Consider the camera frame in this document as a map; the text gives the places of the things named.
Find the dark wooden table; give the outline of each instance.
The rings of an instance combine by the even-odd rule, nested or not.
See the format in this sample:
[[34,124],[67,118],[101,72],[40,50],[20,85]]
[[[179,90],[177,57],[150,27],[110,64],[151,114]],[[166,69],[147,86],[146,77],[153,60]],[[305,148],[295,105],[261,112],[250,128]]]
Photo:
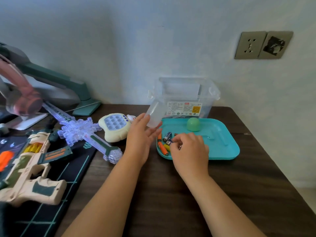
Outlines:
[[[110,113],[137,116],[147,109],[146,105],[102,105],[91,117],[96,123]],[[212,107],[209,118],[222,121],[240,147],[235,160],[209,162],[209,174],[227,195],[267,236],[315,237],[315,214],[236,113],[229,107]],[[116,145],[125,150],[125,141]],[[56,236],[63,234],[113,167],[97,152]],[[210,235],[199,206],[172,161],[160,157],[152,144],[138,178],[123,236]]]

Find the black desk mat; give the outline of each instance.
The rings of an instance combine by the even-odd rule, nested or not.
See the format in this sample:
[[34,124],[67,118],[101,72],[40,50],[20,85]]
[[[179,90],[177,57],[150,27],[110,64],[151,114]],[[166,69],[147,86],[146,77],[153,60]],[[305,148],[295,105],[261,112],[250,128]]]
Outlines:
[[[14,146],[24,143],[27,137],[11,136],[0,140],[0,151],[19,151],[23,147]],[[49,151],[53,151],[66,146],[65,140],[58,140],[52,143]],[[41,204],[35,201],[27,201],[18,208],[12,208],[12,220],[9,236],[12,237],[51,237],[55,234],[63,216],[65,215],[79,185],[82,181],[91,160],[96,153],[96,149],[85,141],[80,141],[71,147],[73,158],[64,162],[51,163],[52,168],[47,178],[51,180],[67,181],[67,188],[59,205]]]

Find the clear plastic cup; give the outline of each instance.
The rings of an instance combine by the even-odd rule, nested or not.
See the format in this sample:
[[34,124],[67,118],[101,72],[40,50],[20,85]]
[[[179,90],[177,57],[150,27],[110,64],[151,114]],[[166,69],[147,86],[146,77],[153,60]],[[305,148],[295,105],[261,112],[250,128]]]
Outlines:
[[162,118],[165,116],[166,110],[167,106],[165,103],[154,99],[146,112],[146,115],[150,115],[150,120],[147,126],[150,128],[158,126]]

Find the green ball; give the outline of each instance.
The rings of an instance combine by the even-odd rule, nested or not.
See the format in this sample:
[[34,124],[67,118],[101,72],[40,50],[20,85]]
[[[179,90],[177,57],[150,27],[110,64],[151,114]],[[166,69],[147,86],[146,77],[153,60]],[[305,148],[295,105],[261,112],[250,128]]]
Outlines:
[[188,122],[186,123],[186,128],[188,131],[200,131],[201,125],[198,118],[192,117],[188,119]]

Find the electrical socket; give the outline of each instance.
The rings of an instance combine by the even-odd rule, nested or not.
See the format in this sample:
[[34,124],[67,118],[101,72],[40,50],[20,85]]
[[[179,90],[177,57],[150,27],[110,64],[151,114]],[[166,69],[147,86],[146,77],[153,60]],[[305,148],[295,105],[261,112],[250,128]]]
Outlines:
[[235,59],[257,59],[267,32],[244,31],[241,33]]
[[269,31],[258,59],[280,59],[292,36],[292,31]]

